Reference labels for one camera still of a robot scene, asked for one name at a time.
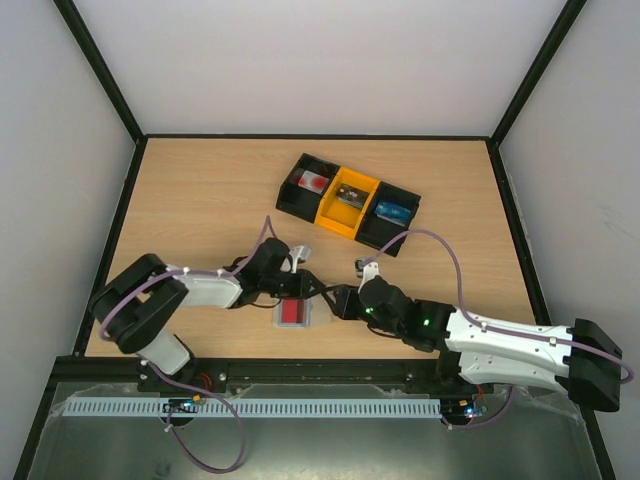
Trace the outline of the yellow bin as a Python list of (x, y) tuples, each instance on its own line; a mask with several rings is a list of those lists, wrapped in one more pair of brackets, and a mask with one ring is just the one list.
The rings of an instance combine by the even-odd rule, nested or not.
[[(343, 184), (367, 194), (362, 207), (348, 205), (338, 198), (338, 191)], [(314, 224), (354, 240), (379, 185), (379, 179), (340, 167), (320, 200)]]

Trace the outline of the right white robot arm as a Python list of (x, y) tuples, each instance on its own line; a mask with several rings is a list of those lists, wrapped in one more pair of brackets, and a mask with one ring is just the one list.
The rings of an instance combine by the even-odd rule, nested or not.
[(321, 295), (342, 320), (361, 320), (423, 352), (452, 358), (436, 379), (455, 392), (467, 383), (505, 383), (564, 393), (588, 409), (620, 408), (622, 351), (595, 322), (535, 326), (478, 316), (451, 304), (415, 300), (375, 274)]

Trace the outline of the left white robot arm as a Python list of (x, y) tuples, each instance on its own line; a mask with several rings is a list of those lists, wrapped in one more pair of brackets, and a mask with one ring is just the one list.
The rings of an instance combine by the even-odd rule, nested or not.
[(218, 270), (179, 268), (145, 254), (91, 297), (89, 312), (100, 323), (100, 335), (121, 353), (173, 376), (193, 358), (167, 328), (178, 308), (238, 309), (261, 295), (281, 302), (321, 295), (326, 285), (301, 267), (310, 254), (307, 245), (290, 247), (273, 237)]

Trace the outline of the black bin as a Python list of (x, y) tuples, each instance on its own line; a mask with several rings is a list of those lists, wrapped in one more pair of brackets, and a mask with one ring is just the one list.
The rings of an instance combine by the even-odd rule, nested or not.
[(380, 250), (395, 236), (409, 229), (420, 201), (421, 196), (416, 193), (381, 182), (372, 194), (355, 241)]
[(303, 153), (280, 186), (276, 208), (314, 223), (320, 201), (338, 171), (338, 165)]

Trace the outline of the beige card holder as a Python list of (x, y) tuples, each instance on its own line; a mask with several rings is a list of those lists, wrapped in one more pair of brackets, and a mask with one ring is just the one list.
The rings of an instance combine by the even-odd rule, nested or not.
[(324, 299), (322, 299), (321, 297), (313, 297), (306, 300), (309, 301), (309, 307), (310, 307), (309, 322), (306, 326), (285, 327), (285, 326), (278, 325), (277, 316), (280, 310), (280, 304), (283, 300), (274, 309), (274, 312), (272, 315), (272, 324), (277, 328), (306, 329), (311, 327), (324, 326), (331, 322), (332, 313), (329, 306), (324, 301)]

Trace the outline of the red credit card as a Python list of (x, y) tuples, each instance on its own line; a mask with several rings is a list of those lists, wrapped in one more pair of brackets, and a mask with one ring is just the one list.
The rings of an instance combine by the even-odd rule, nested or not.
[(309, 301), (303, 299), (284, 299), (277, 316), (279, 326), (306, 326), (309, 322)]

